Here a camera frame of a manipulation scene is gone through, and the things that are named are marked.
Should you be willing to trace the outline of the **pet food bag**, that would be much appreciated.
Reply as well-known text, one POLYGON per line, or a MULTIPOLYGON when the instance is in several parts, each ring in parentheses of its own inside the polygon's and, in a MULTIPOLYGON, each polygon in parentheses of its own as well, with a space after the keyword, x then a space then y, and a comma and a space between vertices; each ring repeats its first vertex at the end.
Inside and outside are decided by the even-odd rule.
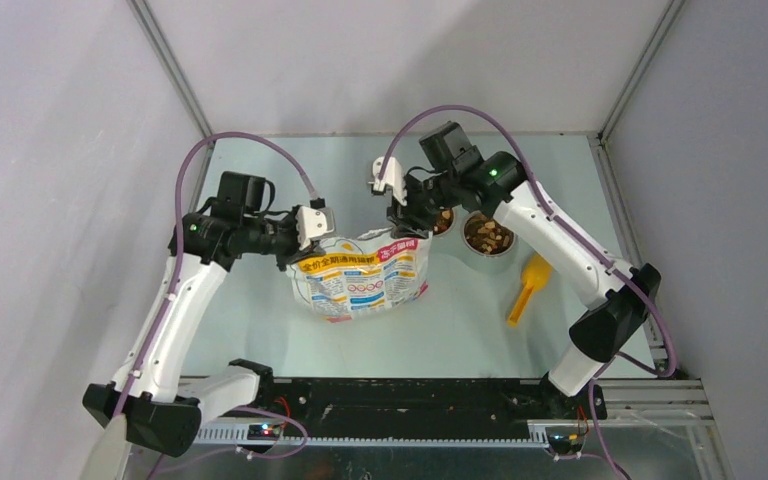
POLYGON ((395 238, 389 228, 330 237, 322 255, 290 265, 295 299, 336 323, 391 310, 428 288, 430 238, 395 238))

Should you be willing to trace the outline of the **yellow plastic scoop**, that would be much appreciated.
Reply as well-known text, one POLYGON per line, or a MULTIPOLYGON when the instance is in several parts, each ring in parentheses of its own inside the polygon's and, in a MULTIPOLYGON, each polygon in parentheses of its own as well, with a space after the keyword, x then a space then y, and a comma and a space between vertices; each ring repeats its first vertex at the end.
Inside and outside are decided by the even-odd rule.
POLYGON ((553 268, 541 255, 534 253, 527 261, 521 275, 521 290, 509 312, 506 323, 516 327, 535 293, 544 289, 552 276, 553 268))

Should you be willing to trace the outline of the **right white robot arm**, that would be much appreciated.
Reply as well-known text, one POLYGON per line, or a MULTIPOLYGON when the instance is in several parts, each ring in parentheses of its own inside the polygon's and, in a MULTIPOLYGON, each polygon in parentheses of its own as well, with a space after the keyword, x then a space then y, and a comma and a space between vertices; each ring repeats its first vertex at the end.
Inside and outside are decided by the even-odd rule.
POLYGON ((390 151, 372 166, 373 192, 392 195, 387 217, 398 235, 429 236, 438 214, 450 208, 479 212, 531 246, 585 306, 541 392, 548 414, 570 416, 582 403, 581 391, 653 316, 660 272, 650 264, 632 266, 581 231, 519 151, 484 157, 456 122, 421 137, 419 145, 431 166, 424 180, 403 170, 390 151))

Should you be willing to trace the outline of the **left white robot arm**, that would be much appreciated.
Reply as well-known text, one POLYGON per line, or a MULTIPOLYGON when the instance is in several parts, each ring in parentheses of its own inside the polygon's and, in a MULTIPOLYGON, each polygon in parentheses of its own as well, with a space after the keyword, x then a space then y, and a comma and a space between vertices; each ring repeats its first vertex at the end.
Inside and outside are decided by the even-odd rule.
POLYGON ((272 368, 235 359, 189 385, 180 378, 186 353, 219 287, 245 254, 272 256, 280 271, 318 253, 333 225, 319 195, 274 211, 273 182, 222 174, 217 193, 183 215, 168 245, 156 299, 123 365, 106 384, 87 387, 82 403, 103 427, 126 422, 127 442, 179 457, 207 423, 239 407, 264 416, 276 403, 272 368))

